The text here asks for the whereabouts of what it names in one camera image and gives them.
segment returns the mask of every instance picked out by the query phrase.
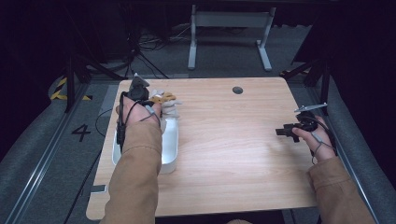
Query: tan sleeve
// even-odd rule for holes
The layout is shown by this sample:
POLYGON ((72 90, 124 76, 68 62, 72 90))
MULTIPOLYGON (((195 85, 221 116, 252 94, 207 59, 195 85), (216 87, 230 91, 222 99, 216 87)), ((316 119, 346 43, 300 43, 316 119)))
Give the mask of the tan sleeve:
POLYGON ((375 223, 338 157, 319 162, 308 175, 323 223, 375 223))
POLYGON ((155 222, 162 142, 157 124, 142 121, 127 127, 122 156, 111 176, 110 200, 101 223, 155 222))

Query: cuff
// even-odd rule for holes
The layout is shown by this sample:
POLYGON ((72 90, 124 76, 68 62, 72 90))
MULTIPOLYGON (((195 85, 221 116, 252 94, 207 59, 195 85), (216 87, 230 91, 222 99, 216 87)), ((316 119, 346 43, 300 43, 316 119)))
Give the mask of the cuff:
POLYGON ((163 133, 158 124, 139 121, 127 126, 122 154, 134 147, 148 147, 161 155, 163 151, 163 133))
POLYGON ((314 190, 350 179, 344 164, 338 157, 321 161, 312 166, 308 170, 308 175, 314 190))

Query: hand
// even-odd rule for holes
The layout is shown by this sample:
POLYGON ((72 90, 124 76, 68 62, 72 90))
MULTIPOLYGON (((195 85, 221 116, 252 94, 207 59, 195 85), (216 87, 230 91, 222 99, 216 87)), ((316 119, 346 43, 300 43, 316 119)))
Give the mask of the hand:
MULTIPOLYGON (((122 110, 122 121, 125 122, 126 117, 128 116, 129 111, 131 110, 132 106, 134 105, 134 101, 129 99, 128 97, 123 97, 123 110, 122 110)), ((156 123, 159 124, 160 121, 158 120, 158 118, 160 117, 161 114, 161 105, 160 104, 154 104, 152 106, 152 108, 155 111, 155 114, 157 115, 157 117, 155 115, 149 117, 148 119, 145 119, 146 117, 148 117, 150 115, 150 113, 148 112, 148 110, 143 107, 140 104, 136 104, 134 106, 134 109, 132 109, 131 111, 131 115, 128 118, 128 121, 126 123, 126 126, 130 126, 142 119, 145 119, 145 122, 152 122, 152 123, 156 123)), ((118 105, 116 107, 116 112, 117 114, 120 113, 120 106, 118 105)))
MULTIPOLYGON (((316 116, 316 119, 326 125, 323 118, 321 118, 320 116, 316 116)), ((293 128, 292 131, 293 133, 297 134, 299 137, 302 137, 305 140, 306 144, 309 146, 309 149, 311 149, 314 153, 316 151, 315 157, 317 158, 318 162, 335 157, 329 135, 326 134, 326 131, 323 129, 322 126, 318 125, 317 129, 314 130, 314 132, 322 139, 323 143, 325 143, 327 146, 325 144, 320 144, 317 139, 312 136, 312 133, 306 132, 303 129, 293 128)))

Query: light wood surface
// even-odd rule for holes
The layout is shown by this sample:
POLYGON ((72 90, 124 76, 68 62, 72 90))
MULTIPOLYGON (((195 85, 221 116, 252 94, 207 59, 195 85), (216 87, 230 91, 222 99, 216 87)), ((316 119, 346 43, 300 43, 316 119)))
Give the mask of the light wood surface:
MULTIPOLYGON (((131 81, 122 81, 128 91, 131 81)), ((177 168, 159 175, 156 216, 228 213, 315 206, 305 172, 312 165, 304 141, 277 136, 297 122, 281 77, 148 80, 149 90, 172 92, 178 107, 177 168), (233 93, 233 87, 243 89, 233 93)), ((94 185, 108 185, 117 114, 113 109, 94 185)), ((92 193, 89 219, 104 215, 108 193, 92 193)))

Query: white stand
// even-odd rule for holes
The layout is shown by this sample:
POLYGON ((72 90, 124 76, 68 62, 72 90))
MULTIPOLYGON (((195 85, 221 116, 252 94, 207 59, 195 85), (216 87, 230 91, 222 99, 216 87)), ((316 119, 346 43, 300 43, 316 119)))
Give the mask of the white stand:
POLYGON ((275 16, 276 8, 272 7, 269 12, 211 12, 196 11, 195 5, 191 12, 191 45, 189 57, 189 69, 195 69, 195 58, 197 52, 196 27, 218 26, 218 27, 254 27, 263 28, 262 40, 257 40, 257 47, 265 71, 271 71, 272 67, 265 51, 265 42, 270 33, 271 24, 275 16))

